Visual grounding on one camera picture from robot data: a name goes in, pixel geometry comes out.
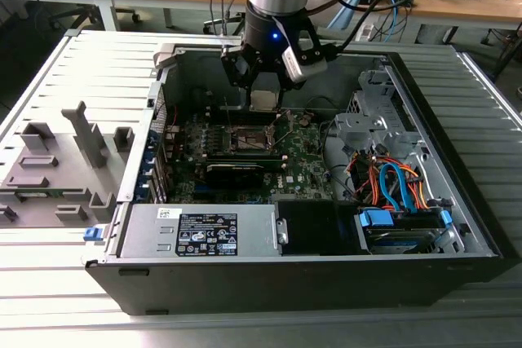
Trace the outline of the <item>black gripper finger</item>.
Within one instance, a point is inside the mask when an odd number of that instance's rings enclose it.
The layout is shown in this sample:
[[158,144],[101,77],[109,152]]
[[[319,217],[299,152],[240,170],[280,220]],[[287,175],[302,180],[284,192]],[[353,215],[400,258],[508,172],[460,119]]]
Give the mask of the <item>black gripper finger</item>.
[[281,60],[275,61],[275,71],[280,86],[275,109],[279,111],[283,104],[285,92],[290,90],[300,90],[304,85],[304,81],[292,81]]
[[231,86],[243,89],[244,103],[241,109],[249,110],[251,105],[252,85],[261,68],[261,54],[249,44],[241,46],[223,46],[221,63]]

